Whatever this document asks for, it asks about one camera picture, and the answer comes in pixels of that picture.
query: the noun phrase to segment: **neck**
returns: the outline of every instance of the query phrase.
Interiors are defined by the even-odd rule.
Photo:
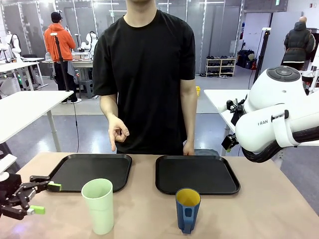
[[[127,13],[124,16],[125,22],[133,27],[142,27],[150,24],[156,15],[155,1],[133,2],[126,1]]]

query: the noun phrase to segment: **black tray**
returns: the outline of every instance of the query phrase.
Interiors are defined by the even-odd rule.
[[[61,192],[81,192],[87,182],[106,178],[113,184],[113,192],[127,183],[132,158],[119,154],[71,154],[63,158],[49,177],[62,185]]]
[[[231,195],[240,189],[227,160],[219,156],[162,156],[156,160],[155,185],[171,195],[181,188],[201,195]]]

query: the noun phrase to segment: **man's left hand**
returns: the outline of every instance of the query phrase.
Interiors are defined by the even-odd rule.
[[[194,142],[186,142],[183,148],[184,155],[195,155]]]

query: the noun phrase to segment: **white sneaker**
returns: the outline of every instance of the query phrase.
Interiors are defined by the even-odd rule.
[[[82,101],[82,99],[78,98],[78,100],[76,102],[71,102],[71,104],[76,104],[76,103],[79,103],[81,101]]]

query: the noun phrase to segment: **cup rim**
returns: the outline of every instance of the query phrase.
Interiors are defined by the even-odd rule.
[[[193,188],[181,188],[181,189],[179,189],[177,192],[176,192],[176,194],[175,194],[175,200],[176,201],[178,201],[177,200],[177,194],[178,194],[178,192],[180,191],[180,190],[183,190],[183,189],[190,189],[190,190],[193,190],[193,191],[195,191],[196,193],[198,193],[199,194],[199,202],[198,202],[198,204],[196,204],[195,206],[197,206],[197,205],[199,205],[200,204],[200,202],[201,202],[201,196],[200,196],[200,193],[199,192],[197,192],[195,189],[193,189]]]
[[[109,191],[107,194],[105,194],[105,195],[103,195],[102,197],[99,197],[99,198],[88,198],[88,197],[86,197],[86,196],[83,194],[83,188],[84,188],[88,183],[91,183],[91,182],[96,181],[96,180],[101,180],[101,179],[102,179],[102,180],[105,180],[105,181],[107,181],[107,182],[109,182],[109,183],[111,183],[111,189],[110,189],[110,191]],[[84,186],[83,186],[82,189],[81,189],[81,195],[82,195],[82,197],[84,197],[85,199],[89,199],[89,200],[98,200],[98,199],[107,197],[107,196],[108,196],[110,193],[112,193],[112,192],[113,192],[113,183],[112,183],[110,180],[106,179],[106,178],[96,178],[96,179],[93,179],[93,180],[87,182],[86,184],[84,184]]]

